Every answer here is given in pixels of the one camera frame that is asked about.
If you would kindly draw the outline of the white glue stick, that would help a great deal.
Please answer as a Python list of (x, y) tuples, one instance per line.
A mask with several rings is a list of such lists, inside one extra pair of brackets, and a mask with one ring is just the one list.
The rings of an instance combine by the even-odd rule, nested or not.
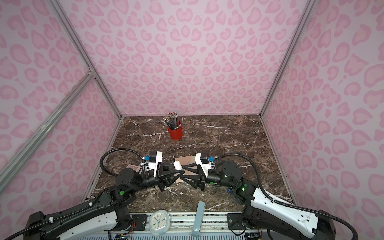
[(174, 161), (173, 164), (176, 170), (183, 170), (182, 164), (179, 161)]

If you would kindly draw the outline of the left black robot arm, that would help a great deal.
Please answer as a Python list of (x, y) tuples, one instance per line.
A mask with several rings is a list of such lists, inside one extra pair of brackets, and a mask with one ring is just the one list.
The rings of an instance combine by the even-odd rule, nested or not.
[(136, 193), (147, 188), (159, 187), (161, 191), (171, 186), (184, 170), (173, 164), (158, 163), (157, 176), (150, 170), (147, 179), (131, 168), (125, 168), (115, 177), (115, 185), (102, 190), (95, 198), (53, 214), (39, 211), (30, 215), (26, 227), (9, 236), (13, 240), (63, 240), (98, 231), (131, 231), (136, 226), (128, 205), (136, 200)]

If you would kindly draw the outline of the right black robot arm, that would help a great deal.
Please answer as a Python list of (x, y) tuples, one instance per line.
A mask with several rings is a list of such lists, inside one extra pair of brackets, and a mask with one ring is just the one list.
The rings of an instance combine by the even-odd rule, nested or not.
[(334, 240), (334, 223), (339, 222), (351, 230), (354, 240), (358, 239), (357, 231), (346, 221), (325, 211), (304, 210), (262, 191), (259, 184), (243, 177), (235, 162), (225, 162), (220, 172), (211, 164), (194, 163), (183, 169), (191, 175), (181, 179), (195, 189), (204, 190), (206, 185), (226, 187), (234, 200), (244, 206), (241, 214), (228, 214), (228, 228), (233, 232), (266, 230), (293, 240)]

